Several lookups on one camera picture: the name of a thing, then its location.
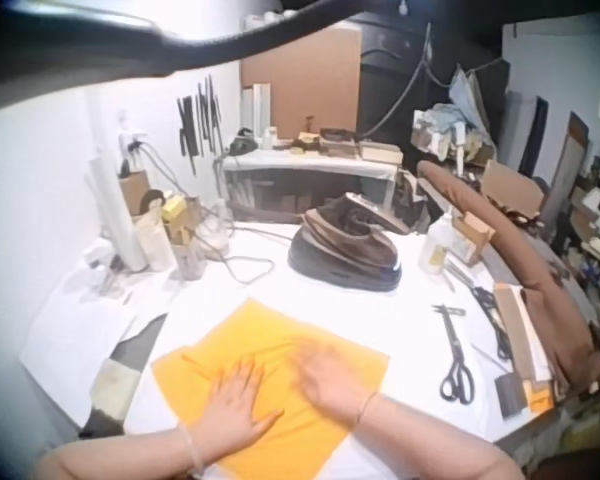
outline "white bottle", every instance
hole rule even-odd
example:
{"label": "white bottle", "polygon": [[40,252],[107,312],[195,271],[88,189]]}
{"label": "white bottle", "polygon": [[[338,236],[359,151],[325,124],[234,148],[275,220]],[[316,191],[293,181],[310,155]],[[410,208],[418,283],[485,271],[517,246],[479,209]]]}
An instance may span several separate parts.
{"label": "white bottle", "polygon": [[451,211],[446,212],[429,227],[418,266],[429,275],[439,275],[444,270],[447,250],[453,243],[454,232]]}

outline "yellow paper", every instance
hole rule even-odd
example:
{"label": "yellow paper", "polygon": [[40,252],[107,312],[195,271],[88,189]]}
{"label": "yellow paper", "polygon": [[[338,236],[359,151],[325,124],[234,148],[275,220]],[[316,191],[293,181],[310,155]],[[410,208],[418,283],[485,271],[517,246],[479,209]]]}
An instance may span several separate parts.
{"label": "yellow paper", "polygon": [[332,345],[367,387],[380,388],[388,365],[385,355],[297,322],[253,300],[197,345],[176,350],[153,364],[167,403],[185,424],[195,422],[202,414],[220,368],[229,372],[248,355],[264,367],[254,418],[280,408],[285,414],[256,444],[220,462],[238,478],[312,479],[349,433],[317,412],[294,388],[295,372],[288,358],[297,349],[298,338]]}

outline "white paper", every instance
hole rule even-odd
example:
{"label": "white paper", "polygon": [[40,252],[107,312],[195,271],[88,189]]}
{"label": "white paper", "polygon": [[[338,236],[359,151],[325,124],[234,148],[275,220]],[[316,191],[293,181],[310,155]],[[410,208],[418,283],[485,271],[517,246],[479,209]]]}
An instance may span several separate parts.
{"label": "white paper", "polygon": [[84,262],[63,279],[34,320],[20,361],[78,426],[91,412],[90,389],[103,362],[129,327],[125,296],[102,297],[88,287]]}

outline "brown leather strip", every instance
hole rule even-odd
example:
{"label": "brown leather strip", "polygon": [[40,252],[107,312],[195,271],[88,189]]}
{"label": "brown leather strip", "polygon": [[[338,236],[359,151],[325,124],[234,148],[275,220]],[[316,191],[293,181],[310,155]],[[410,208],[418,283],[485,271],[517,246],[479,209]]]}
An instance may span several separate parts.
{"label": "brown leather strip", "polygon": [[491,244],[509,266],[526,295],[529,317],[547,358],[568,394],[585,391],[600,379],[600,352],[573,298],[556,284],[547,262],[497,208],[443,168],[427,161],[418,174],[463,213],[471,212],[496,230]]}

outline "leather piece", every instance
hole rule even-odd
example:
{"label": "leather piece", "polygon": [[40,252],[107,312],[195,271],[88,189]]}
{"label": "leather piece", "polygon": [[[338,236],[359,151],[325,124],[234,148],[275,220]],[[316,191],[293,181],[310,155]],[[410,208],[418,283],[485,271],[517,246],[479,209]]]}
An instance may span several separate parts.
{"label": "leather piece", "polygon": [[400,220],[355,194],[307,211],[289,250],[291,267],[311,278],[372,291],[390,291],[402,277],[398,251],[380,230],[408,232]]}
{"label": "leather piece", "polygon": [[462,213],[471,212],[496,230],[491,244],[523,288],[529,317],[538,333],[560,390],[586,391],[600,379],[600,352],[573,298],[556,284],[547,262],[497,208],[431,162],[418,163],[418,174]]}
{"label": "leather piece", "polygon": [[402,278],[400,266],[365,271],[336,255],[325,253],[303,238],[302,229],[293,237],[288,261],[291,268],[302,275],[345,288],[389,292]]}

